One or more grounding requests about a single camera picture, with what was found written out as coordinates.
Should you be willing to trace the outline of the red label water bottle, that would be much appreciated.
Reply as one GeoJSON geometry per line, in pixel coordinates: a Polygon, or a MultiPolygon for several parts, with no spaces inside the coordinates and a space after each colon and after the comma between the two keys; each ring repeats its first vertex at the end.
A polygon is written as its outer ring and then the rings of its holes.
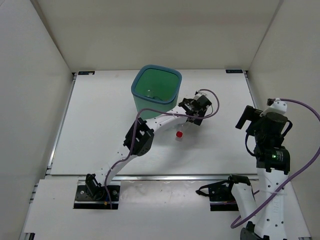
{"type": "Polygon", "coordinates": [[[185,122],[185,123],[182,123],[182,124],[179,124],[176,128],[176,138],[177,139],[182,139],[183,136],[184,136],[184,133],[186,132],[186,130],[188,129],[189,127],[189,123],[188,122],[185,122]]]}

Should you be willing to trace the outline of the green label water bottle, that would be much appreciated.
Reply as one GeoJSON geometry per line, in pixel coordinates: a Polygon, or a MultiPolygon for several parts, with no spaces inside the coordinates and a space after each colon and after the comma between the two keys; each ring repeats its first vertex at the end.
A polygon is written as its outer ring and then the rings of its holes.
{"type": "Polygon", "coordinates": [[[154,91],[151,90],[151,89],[147,89],[145,91],[144,95],[145,95],[146,98],[154,99],[154,100],[157,100],[157,101],[161,101],[162,100],[160,97],[156,96],[154,91]]]}

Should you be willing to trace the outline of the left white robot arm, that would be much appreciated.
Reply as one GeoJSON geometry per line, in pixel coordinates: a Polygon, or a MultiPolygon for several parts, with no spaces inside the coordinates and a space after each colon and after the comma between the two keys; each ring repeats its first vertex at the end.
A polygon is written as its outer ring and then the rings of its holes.
{"type": "Polygon", "coordinates": [[[108,160],[100,170],[86,175],[85,191],[88,196],[93,201],[103,201],[108,195],[107,186],[114,176],[131,160],[145,155],[151,149],[155,134],[186,122],[199,126],[211,106],[207,95],[198,91],[194,98],[184,98],[167,112],[157,110],[160,115],[156,117],[144,120],[137,116],[114,158],[108,160]]]}

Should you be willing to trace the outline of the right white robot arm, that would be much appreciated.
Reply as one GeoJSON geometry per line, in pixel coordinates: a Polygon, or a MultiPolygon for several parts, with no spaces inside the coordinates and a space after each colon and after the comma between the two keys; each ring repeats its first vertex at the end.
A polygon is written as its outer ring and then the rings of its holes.
{"type": "Polygon", "coordinates": [[[239,175],[230,175],[224,193],[235,200],[242,222],[235,222],[232,228],[241,226],[242,240],[285,240],[284,196],[285,181],[290,172],[290,153],[283,146],[285,136],[293,124],[285,116],[287,104],[275,101],[266,110],[246,106],[238,123],[241,129],[246,121],[246,137],[254,137],[255,148],[249,154],[256,159],[259,183],[258,205],[250,180],[239,175]]]}

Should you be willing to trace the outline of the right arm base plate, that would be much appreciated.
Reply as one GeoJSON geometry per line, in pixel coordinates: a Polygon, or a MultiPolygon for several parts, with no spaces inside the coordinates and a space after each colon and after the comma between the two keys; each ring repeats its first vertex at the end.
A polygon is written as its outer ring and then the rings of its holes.
{"type": "Polygon", "coordinates": [[[195,192],[199,196],[209,197],[211,212],[238,211],[236,199],[232,195],[235,184],[251,185],[247,176],[231,174],[226,180],[203,185],[195,192]]]}

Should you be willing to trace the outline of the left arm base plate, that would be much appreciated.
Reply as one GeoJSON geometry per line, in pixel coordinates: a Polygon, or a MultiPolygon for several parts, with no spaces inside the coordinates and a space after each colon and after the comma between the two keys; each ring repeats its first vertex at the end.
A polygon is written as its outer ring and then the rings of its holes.
{"type": "Polygon", "coordinates": [[[120,202],[120,185],[109,185],[108,187],[111,205],[108,194],[104,187],[95,196],[90,195],[90,191],[84,183],[78,184],[74,197],[73,208],[84,210],[117,210],[120,202]]]}

